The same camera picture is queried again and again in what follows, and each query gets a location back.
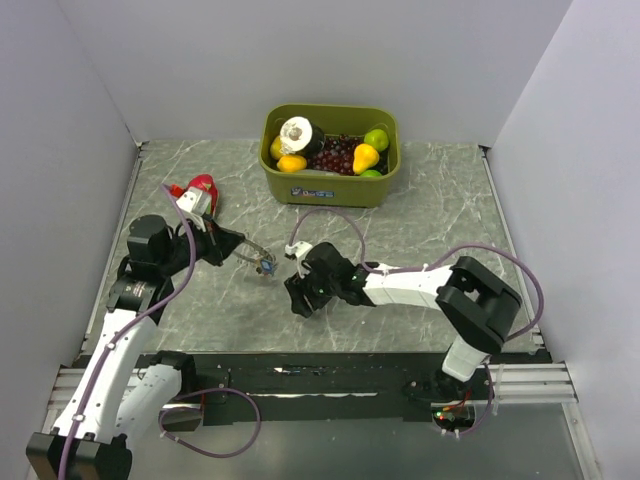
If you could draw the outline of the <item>blue tag key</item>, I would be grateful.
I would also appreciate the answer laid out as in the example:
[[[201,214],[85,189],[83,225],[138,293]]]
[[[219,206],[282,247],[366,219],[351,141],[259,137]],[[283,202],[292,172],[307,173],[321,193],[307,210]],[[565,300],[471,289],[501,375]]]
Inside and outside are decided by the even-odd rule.
[[[267,258],[262,258],[259,261],[259,270],[262,275],[273,276],[276,271],[276,263]]]

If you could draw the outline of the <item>large silver toothed keyring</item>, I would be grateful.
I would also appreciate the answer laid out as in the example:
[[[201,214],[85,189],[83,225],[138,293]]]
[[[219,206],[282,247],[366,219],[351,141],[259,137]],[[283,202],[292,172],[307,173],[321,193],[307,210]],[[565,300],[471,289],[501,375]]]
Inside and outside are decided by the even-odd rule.
[[[239,262],[245,262],[249,266],[251,266],[258,275],[265,277],[272,277],[262,275],[259,270],[259,261],[262,258],[267,258],[276,263],[277,269],[277,259],[276,256],[271,253],[266,248],[257,244],[256,242],[246,239],[233,253],[233,255],[238,259]]]

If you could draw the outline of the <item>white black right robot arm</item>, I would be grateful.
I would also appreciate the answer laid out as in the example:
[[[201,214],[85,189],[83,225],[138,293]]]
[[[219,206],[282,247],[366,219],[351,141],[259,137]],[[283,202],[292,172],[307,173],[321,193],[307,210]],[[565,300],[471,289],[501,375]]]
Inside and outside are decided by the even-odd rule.
[[[470,256],[417,270],[376,262],[354,264],[330,243],[296,242],[285,257],[297,272],[285,281],[293,313],[304,318],[338,298],[352,306],[408,305],[439,310],[457,336],[447,350],[437,387],[459,398],[489,356],[501,352],[521,308],[521,296]]]

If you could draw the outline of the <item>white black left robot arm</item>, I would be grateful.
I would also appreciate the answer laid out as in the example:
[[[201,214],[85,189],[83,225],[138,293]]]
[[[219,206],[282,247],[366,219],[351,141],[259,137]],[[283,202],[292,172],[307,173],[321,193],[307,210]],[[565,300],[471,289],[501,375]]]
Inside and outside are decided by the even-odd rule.
[[[34,433],[26,455],[40,479],[126,479],[136,444],[170,400],[198,388],[194,358],[161,351],[132,391],[126,389],[143,347],[179,293],[173,275],[191,275],[204,260],[220,266],[244,234],[209,218],[170,228],[160,215],[132,222],[128,254],[112,285],[99,342],[62,414],[48,433]]]

